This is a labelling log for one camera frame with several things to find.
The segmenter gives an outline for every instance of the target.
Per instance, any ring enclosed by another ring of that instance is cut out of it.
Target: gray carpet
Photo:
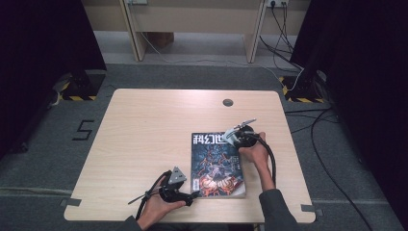
[[[279,82],[263,68],[108,65],[95,101],[61,101],[50,109],[29,140],[29,151],[0,161],[0,230],[115,230],[119,222],[73,222],[64,219],[63,199],[69,198],[115,89],[276,90],[285,112],[324,109],[329,104],[287,102]],[[327,174],[313,149],[310,126],[319,112],[288,115],[287,119],[317,220],[302,230],[368,230]],[[355,201],[373,230],[403,230],[371,173],[358,161],[335,112],[317,123],[314,141],[320,157],[338,184]],[[85,133],[77,129],[82,120]]]

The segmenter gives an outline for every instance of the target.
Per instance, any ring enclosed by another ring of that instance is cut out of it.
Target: wooden table
[[[224,99],[232,99],[233,106],[224,106]],[[279,96],[260,90],[117,90],[71,196],[81,204],[68,205],[65,218],[125,220],[136,214],[140,201],[127,203],[175,166],[188,177],[180,191],[189,193],[191,133],[224,132],[253,117],[254,130],[267,133],[277,187],[289,209],[298,222],[313,222],[315,213],[301,210],[312,202]],[[245,158],[242,169],[245,198],[195,199],[163,222],[264,222],[258,173]]]

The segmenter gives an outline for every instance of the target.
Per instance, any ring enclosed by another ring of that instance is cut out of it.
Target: hole in table
[[[222,101],[222,104],[223,104],[225,107],[231,107],[231,106],[234,104],[234,101],[232,101],[232,99],[224,99],[224,100]]]

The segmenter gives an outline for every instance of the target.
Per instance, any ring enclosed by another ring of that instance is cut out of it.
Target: black curtain
[[[0,52],[0,158],[35,124],[59,78],[106,69],[80,0],[1,1]]]
[[[327,75],[326,84],[335,97],[335,107],[405,229],[407,9],[405,0],[312,0],[292,59],[302,65],[316,62],[312,66]],[[327,23],[328,18],[339,13],[346,13],[338,21],[342,23]],[[323,51],[320,57],[313,57],[316,50]]]

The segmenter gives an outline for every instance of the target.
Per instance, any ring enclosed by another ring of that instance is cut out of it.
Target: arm
[[[259,135],[262,140],[266,140],[264,132],[261,132]],[[259,199],[265,217],[266,230],[299,230],[297,222],[289,211],[282,193],[276,190],[276,186],[272,181],[268,166],[269,155],[267,150],[257,142],[251,147],[242,147],[239,151],[250,163],[255,165],[258,171],[263,191]]]
[[[135,220],[134,217],[128,217],[123,224],[117,229],[118,231],[141,231],[147,230],[151,225],[165,217],[169,212],[186,205],[185,201],[176,201],[167,203],[162,200],[158,194],[153,194],[147,200],[140,218]]]

